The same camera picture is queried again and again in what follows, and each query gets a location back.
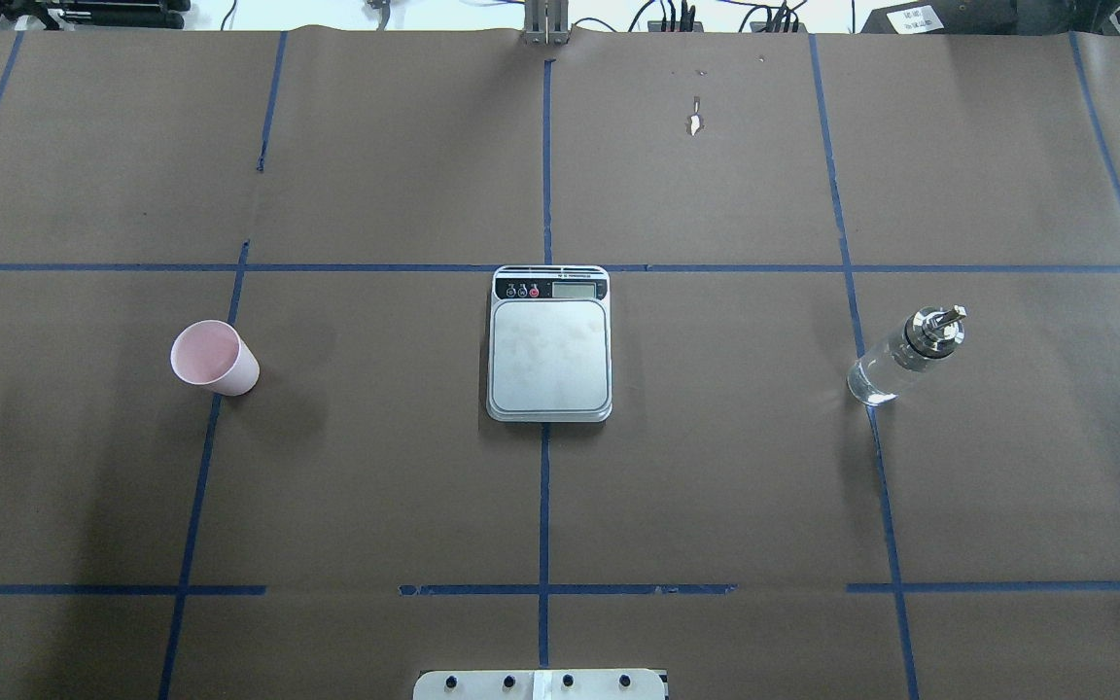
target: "black control panel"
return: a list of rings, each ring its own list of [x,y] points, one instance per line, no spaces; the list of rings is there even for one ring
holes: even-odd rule
[[[501,278],[495,280],[497,298],[604,298],[606,279]]]

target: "black wire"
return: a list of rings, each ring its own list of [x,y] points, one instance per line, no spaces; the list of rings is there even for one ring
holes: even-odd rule
[[[572,22],[572,26],[579,26],[579,24],[581,22],[599,22],[601,26],[605,26],[607,28],[610,28],[610,30],[616,31],[615,28],[613,28],[613,26],[610,26],[608,22],[605,22],[604,19],[600,18],[580,18],[578,19],[578,21]]]
[[[240,0],[232,0],[232,8],[227,9],[226,15],[223,15],[223,21],[218,22],[218,31],[224,31],[227,28],[227,19],[232,17],[232,12],[236,11],[236,3],[239,2]]]
[[[645,12],[645,9],[650,8],[651,3],[654,3],[654,0],[645,0],[645,3],[642,3],[641,8],[638,8],[637,13],[634,15],[634,21],[629,22],[629,28],[627,28],[627,30],[625,31],[634,31],[634,26],[638,21],[638,18],[642,17],[642,12]]]
[[[741,18],[741,24],[737,27],[738,34],[746,30],[746,22],[750,21],[750,15],[755,13],[756,10],[766,10],[768,12],[768,24],[772,24],[772,8],[766,4],[756,4],[750,8],[750,12],[747,12],[746,17]]]

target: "pink cup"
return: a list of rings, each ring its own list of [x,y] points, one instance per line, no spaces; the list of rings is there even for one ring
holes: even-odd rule
[[[175,376],[215,394],[241,395],[258,384],[258,358],[223,321],[197,321],[175,337]]]

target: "gray tabletop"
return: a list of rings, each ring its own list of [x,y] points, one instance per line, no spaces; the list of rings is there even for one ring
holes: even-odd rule
[[[530,262],[610,271],[605,424],[486,417]],[[0,697],[541,666],[1120,699],[1120,40],[0,35]]]

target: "metal bracket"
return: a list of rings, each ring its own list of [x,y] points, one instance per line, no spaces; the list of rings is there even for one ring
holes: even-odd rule
[[[569,44],[569,0],[525,0],[525,44]]]

